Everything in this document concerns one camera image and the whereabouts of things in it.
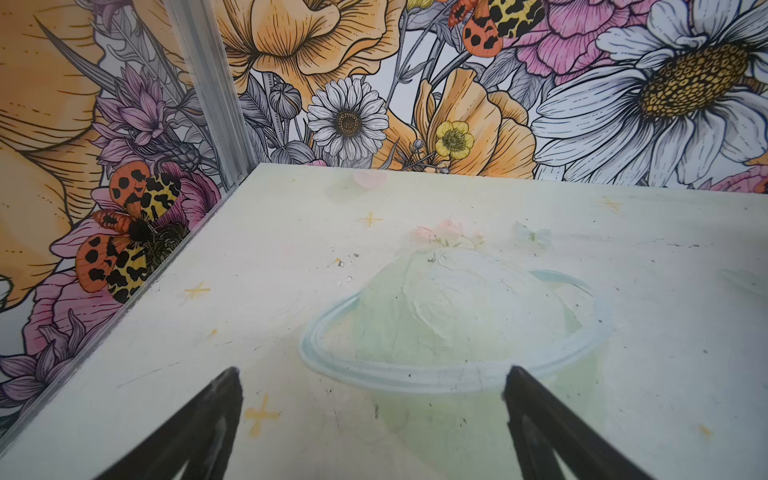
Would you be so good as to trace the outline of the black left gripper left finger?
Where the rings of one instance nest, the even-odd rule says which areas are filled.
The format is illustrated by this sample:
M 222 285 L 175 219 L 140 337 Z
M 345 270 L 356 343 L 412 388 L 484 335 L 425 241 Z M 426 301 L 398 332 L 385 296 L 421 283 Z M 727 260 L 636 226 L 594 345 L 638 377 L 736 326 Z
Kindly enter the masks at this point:
M 100 479 L 222 479 L 243 404 L 239 370 L 230 367 Z

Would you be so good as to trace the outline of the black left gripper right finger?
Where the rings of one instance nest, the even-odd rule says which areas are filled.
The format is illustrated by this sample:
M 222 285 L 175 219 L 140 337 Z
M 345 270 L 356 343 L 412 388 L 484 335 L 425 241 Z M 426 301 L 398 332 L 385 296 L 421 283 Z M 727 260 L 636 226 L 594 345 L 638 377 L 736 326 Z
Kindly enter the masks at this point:
M 563 461 L 578 479 L 651 479 L 527 370 L 511 368 L 503 399 L 523 478 L 562 479 Z

